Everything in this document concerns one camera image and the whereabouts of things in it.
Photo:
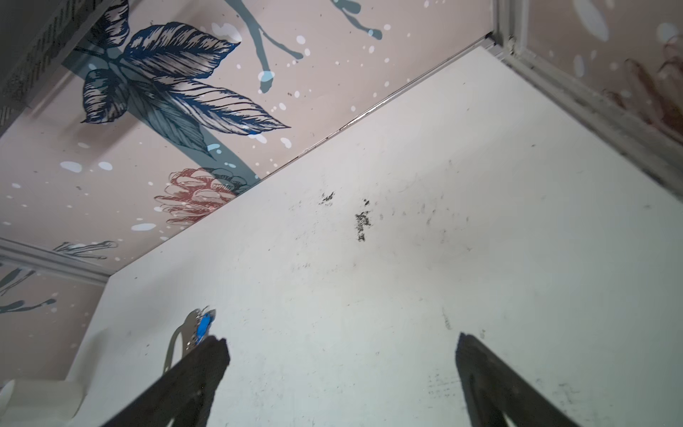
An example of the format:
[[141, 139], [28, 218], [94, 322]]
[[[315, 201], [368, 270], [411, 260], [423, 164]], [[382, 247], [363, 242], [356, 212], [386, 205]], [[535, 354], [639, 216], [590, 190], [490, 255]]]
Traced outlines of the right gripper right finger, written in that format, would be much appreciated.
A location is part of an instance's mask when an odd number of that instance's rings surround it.
[[476, 336], [459, 336], [455, 366], [473, 426], [577, 426]]

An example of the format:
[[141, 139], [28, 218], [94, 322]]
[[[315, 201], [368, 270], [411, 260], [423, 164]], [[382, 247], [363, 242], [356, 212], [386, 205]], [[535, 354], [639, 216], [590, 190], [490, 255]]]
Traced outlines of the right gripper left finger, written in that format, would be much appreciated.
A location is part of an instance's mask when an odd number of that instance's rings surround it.
[[206, 426], [230, 362], [227, 341], [209, 336], [104, 426]]

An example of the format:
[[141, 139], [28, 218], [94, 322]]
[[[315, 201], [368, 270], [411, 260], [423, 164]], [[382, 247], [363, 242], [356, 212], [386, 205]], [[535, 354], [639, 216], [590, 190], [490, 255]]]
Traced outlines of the blue capped key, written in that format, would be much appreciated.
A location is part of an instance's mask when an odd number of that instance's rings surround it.
[[200, 344], [209, 335], [210, 327], [214, 320], [215, 315], [213, 315], [211, 312], [205, 313], [201, 316], [199, 322], [197, 323], [195, 332], [196, 344]]

